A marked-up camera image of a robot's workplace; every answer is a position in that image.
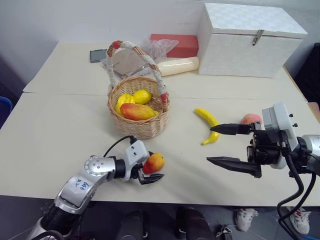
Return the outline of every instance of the shoe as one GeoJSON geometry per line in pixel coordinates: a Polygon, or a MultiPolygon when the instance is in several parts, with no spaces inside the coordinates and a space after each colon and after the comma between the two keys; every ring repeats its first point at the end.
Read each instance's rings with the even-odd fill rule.
{"type": "Polygon", "coordinates": [[[251,226],[252,219],[258,215],[258,211],[253,208],[241,208],[236,212],[234,221],[239,230],[246,232],[251,226]]]}
{"type": "MultiPolygon", "coordinates": [[[[287,206],[287,209],[291,211],[293,207],[287,206]]],[[[290,222],[298,233],[304,235],[307,235],[309,233],[310,225],[308,217],[310,213],[310,211],[306,211],[302,207],[300,207],[297,211],[290,215],[290,222]]]]}

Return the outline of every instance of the white table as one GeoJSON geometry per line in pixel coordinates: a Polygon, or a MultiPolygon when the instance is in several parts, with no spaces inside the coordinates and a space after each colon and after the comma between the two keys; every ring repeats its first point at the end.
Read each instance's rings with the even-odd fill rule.
{"type": "MultiPolygon", "coordinates": [[[[100,63],[89,62],[89,52],[108,47],[107,43],[58,43],[23,91],[106,96],[110,83],[107,71],[100,63]]],[[[306,101],[283,68],[274,78],[198,75],[192,71],[163,77],[163,81],[171,98],[306,101]]]]}
{"type": "MultiPolygon", "coordinates": [[[[237,123],[246,113],[261,114],[272,99],[172,98],[171,118],[159,136],[145,140],[147,148],[163,154],[165,177],[141,186],[137,180],[116,179],[102,185],[94,200],[157,203],[275,206],[297,190],[288,168],[262,166],[262,178],[232,172],[206,161],[206,157],[247,159],[250,136],[222,135],[201,146],[208,126],[193,113],[209,110],[220,123],[237,123]]],[[[297,136],[320,134],[319,123],[304,101],[285,101],[297,136]]],[[[105,96],[24,93],[0,130],[0,193],[34,198],[54,198],[66,180],[83,167],[90,155],[102,155],[122,135],[115,129],[105,96]]],[[[111,153],[118,157],[129,144],[111,153]]],[[[310,175],[301,175],[308,184],[310,175]]],[[[318,206],[320,181],[305,206],[318,206]]]]}

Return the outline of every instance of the wicker basket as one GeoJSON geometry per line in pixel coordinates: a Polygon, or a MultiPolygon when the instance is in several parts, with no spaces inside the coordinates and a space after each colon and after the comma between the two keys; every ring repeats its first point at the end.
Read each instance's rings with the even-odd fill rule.
{"type": "Polygon", "coordinates": [[[163,85],[159,69],[151,57],[146,55],[137,45],[128,41],[115,41],[107,50],[107,71],[111,81],[111,90],[108,94],[108,107],[116,127],[124,134],[133,135],[139,139],[152,138],[161,133],[168,124],[170,101],[163,85]],[[112,56],[116,49],[131,49],[144,59],[151,67],[156,80],[145,76],[134,76],[118,81],[114,75],[112,56]],[[115,111],[118,98],[125,93],[146,89],[152,94],[151,101],[147,103],[159,114],[147,120],[130,120],[122,117],[115,111]]]}

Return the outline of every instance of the metal bracket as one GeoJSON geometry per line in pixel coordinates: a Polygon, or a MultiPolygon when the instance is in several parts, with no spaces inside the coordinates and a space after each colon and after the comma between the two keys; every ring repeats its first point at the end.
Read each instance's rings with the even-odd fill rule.
{"type": "Polygon", "coordinates": [[[252,41],[252,45],[255,46],[259,39],[261,38],[262,34],[264,33],[264,29],[259,29],[258,32],[256,33],[256,36],[254,37],[253,41],[252,41]]]}

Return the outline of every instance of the white cylinder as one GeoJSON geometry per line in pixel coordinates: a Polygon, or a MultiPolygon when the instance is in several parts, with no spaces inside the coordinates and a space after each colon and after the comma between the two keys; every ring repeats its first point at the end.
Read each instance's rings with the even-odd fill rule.
{"type": "Polygon", "coordinates": [[[168,76],[198,69],[199,59],[196,56],[193,56],[188,58],[163,61],[157,64],[157,66],[161,72],[161,76],[168,76]]]}

